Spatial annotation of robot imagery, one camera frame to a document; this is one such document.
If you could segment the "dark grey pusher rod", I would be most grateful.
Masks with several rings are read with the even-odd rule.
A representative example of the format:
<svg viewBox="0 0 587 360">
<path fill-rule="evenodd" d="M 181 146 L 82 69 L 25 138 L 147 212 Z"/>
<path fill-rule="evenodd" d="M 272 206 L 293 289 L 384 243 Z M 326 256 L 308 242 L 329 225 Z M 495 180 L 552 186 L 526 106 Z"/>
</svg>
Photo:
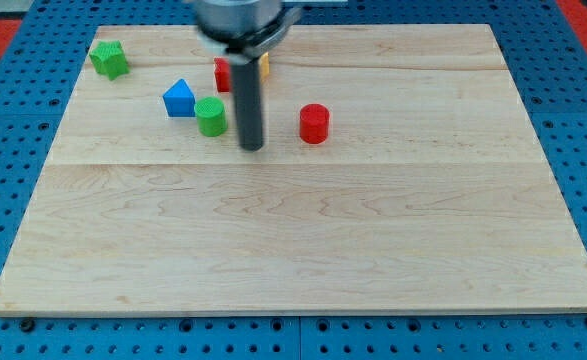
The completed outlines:
<svg viewBox="0 0 587 360">
<path fill-rule="evenodd" d="M 264 145 L 259 59 L 232 64 L 230 70 L 239 145 L 245 151 L 258 151 Z"/>
</svg>

